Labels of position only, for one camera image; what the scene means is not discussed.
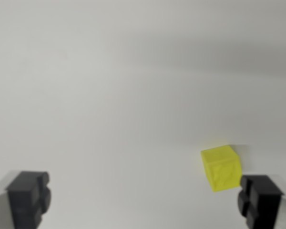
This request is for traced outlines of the gripper silver right finger with black tip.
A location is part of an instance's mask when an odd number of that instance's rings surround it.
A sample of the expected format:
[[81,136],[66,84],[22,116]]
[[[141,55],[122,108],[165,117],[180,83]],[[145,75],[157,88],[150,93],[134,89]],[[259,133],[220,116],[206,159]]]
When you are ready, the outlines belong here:
[[279,175],[243,175],[237,197],[249,229],[286,229],[286,181]]

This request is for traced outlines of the gripper silver left finger with black tip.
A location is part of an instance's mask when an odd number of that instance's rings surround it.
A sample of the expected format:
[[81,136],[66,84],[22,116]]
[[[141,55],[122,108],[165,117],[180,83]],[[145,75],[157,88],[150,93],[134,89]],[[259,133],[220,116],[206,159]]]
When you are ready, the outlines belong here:
[[45,171],[8,172],[0,180],[0,229],[37,229],[51,204]]

